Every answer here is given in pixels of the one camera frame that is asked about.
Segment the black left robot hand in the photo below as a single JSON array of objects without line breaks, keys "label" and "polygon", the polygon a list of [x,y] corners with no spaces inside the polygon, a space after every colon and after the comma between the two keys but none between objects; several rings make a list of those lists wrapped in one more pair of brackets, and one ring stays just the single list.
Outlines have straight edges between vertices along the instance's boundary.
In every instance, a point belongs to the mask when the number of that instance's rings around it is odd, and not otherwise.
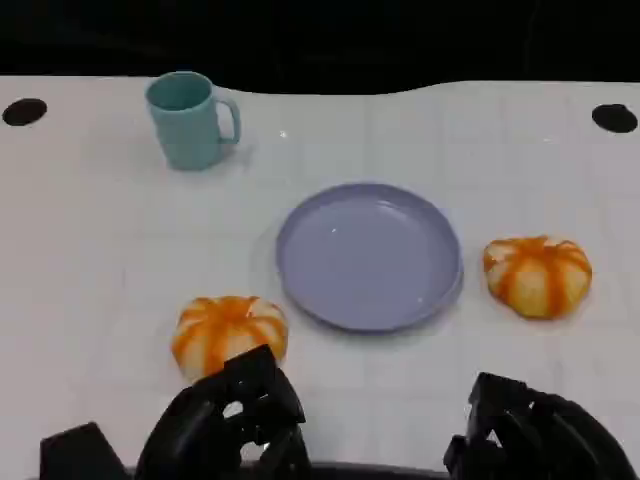
[{"label": "black left robot hand", "polygon": [[267,345],[183,389],[152,430],[136,479],[238,479],[241,449],[265,450],[250,479],[309,479],[300,400]]}]

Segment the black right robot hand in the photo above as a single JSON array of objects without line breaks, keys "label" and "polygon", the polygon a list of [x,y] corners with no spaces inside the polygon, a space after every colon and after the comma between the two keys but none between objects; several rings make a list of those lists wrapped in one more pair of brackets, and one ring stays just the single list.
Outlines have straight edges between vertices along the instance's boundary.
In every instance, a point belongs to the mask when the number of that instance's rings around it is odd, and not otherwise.
[{"label": "black right robot hand", "polygon": [[636,479],[616,438],[574,401],[487,372],[469,396],[466,433],[443,463],[452,479]]}]

